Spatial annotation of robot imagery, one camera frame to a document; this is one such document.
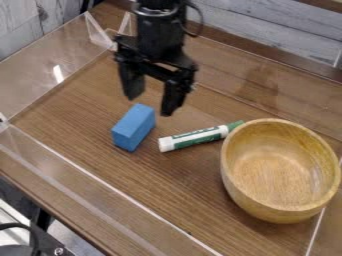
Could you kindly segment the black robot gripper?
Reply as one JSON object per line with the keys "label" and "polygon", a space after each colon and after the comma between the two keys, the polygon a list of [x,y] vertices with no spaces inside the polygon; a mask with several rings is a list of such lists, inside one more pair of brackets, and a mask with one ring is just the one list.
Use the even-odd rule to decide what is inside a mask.
{"label": "black robot gripper", "polygon": [[115,60],[124,95],[129,100],[144,92],[144,76],[164,82],[161,116],[183,106],[197,67],[183,52],[184,37],[197,37],[185,29],[185,6],[133,6],[136,35],[117,34]]}

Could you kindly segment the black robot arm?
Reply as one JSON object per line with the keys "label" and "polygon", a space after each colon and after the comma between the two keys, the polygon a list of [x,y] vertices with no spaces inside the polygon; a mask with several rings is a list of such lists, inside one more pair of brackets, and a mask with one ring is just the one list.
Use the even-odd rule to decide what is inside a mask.
{"label": "black robot arm", "polygon": [[164,83],[160,115],[171,116],[191,92],[197,65],[183,51],[188,0],[136,0],[136,35],[117,34],[115,42],[124,95],[133,100],[145,89],[145,77]]}

